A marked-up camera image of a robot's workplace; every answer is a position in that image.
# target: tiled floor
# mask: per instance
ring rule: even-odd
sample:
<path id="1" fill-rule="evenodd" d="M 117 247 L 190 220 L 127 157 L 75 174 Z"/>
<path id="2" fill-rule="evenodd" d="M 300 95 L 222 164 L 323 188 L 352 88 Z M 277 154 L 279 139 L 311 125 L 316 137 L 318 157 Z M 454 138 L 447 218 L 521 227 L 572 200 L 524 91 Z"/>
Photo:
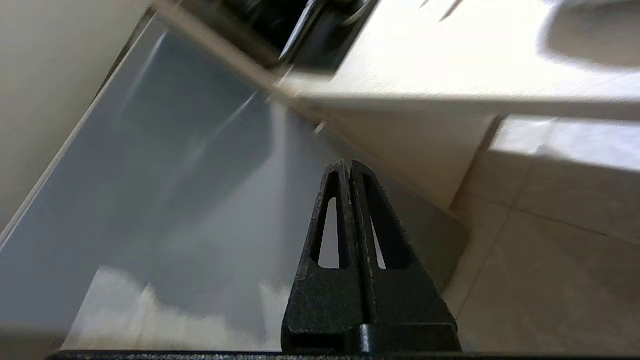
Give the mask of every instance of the tiled floor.
<path id="1" fill-rule="evenodd" d="M 512 115 L 454 210 L 467 350 L 640 354 L 640 123 Z"/>

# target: gray panel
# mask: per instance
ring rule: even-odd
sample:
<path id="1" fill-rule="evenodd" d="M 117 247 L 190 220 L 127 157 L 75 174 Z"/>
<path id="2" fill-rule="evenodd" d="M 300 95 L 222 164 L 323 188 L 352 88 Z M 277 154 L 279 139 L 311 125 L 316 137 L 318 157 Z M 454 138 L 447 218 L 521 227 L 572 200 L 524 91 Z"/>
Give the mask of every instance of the gray panel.
<path id="1" fill-rule="evenodd" d="M 345 155 L 154 19 L 0 250 L 0 347 L 59 346 L 102 266 L 263 340 L 258 285 L 291 285 L 324 168 Z M 446 218 L 387 184 L 410 234 Z M 454 237 L 434 247 L 439 277 Z"/>

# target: white countertop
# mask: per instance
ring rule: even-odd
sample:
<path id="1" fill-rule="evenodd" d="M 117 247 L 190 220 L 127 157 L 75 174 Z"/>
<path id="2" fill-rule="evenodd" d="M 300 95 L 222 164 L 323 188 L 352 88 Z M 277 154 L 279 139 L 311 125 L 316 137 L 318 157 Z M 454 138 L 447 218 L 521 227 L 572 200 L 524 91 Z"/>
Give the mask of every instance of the white countertop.
<path id="1" fill-rule="evenodd" d="M 422 2 L 380 0 L 333 77 L 291 72 L 281 86 L 326 104 L 404 99 L 505 112 L 638 114 L 638 1 L 464 0 L 442 22 L 451 0 Z"/>

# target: glossy gray surface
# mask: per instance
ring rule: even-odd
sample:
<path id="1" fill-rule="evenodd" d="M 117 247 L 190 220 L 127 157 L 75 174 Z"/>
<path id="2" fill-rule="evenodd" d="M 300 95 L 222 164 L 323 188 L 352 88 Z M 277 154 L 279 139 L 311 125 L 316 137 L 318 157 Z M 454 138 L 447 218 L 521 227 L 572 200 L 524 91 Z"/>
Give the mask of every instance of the glossy gray surface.
<path id="1" fill-rule="evenodd" d="M 59 346 L 102 266 L 263 338 L 258 284 L 290 286 L 324 168 L 345 156 L 154 19 L 0 251 L 0 345 Z M 443 285 L 463 232 L 383 183 Z"/>

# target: floor tile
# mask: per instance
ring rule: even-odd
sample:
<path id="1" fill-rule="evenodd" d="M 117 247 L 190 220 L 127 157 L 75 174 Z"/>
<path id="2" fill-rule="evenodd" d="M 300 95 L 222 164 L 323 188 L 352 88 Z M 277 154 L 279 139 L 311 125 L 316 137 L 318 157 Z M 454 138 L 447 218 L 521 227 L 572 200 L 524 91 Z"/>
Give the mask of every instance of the floor tile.
<path id="1" fill-rule="evenodd" d="M 640 124 L 553 125 L 516 208 L 640 243 Z"/>
<path id="2" fill-rule="evenodd" d="M 452 210 L 468 227 L 470 233 L 467 248 L 442 294 L 451 313 L 457 316 L 480 268 L 495 245 L 509 210 L 469 196 L 456 200 Z"/>
<path id="3" fill-rule="evenodd" d="M 512 211 L 459 317 L 466 350 L 640 353 L 640 246 Z"/>
<path id="4" fill-rule="evenodd" d="M 504 119 L 491 145 L 477 155 L 463 191 L 497 204 L 513 205 L 532 156 L 544 143 L 553 120 L 524 115 Z"/>

